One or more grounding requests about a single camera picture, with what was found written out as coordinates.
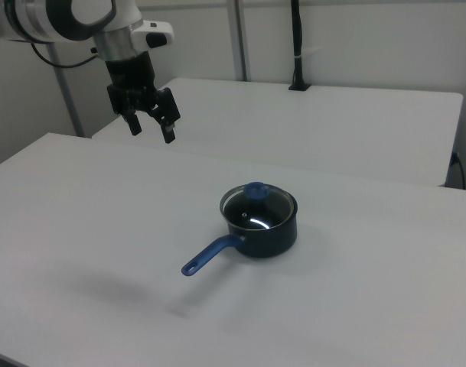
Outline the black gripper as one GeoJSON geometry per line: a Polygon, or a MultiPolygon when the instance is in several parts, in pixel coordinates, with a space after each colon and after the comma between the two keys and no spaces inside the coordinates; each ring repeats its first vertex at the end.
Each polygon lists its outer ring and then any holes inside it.
{"type": "Polygon", "coordinates": [[[160,125],[166,144],[175,140],[175,122],[181,117],[172,91],[157,90],[148,52],[120,61],[106,61],[111,83],[107,92],[112,110],[122,116],[133,136],[142,131],[136,111],[148,114],[160,125]]]}

